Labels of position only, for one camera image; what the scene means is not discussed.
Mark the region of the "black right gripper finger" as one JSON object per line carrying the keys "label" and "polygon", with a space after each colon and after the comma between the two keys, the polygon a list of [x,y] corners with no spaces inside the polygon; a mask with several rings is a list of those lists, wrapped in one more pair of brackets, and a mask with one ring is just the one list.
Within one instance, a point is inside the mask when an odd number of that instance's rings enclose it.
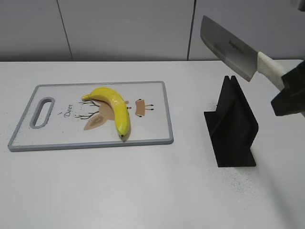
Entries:
{"label": "black right gripper finger", "polygon": [[305,115],[305,62],[281,77],[284,88],[271,101],[276,116]]}

